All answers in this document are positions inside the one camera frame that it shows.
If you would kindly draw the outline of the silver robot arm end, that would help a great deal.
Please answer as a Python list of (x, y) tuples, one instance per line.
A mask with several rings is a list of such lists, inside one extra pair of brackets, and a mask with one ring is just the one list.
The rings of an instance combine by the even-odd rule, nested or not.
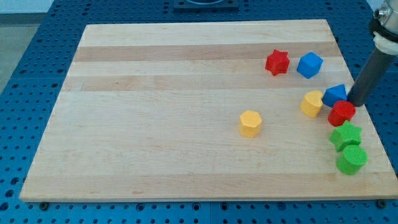
[(397, 0), (385, 0), (369, 24), (373, 41), (381, 52), (397, 56)]

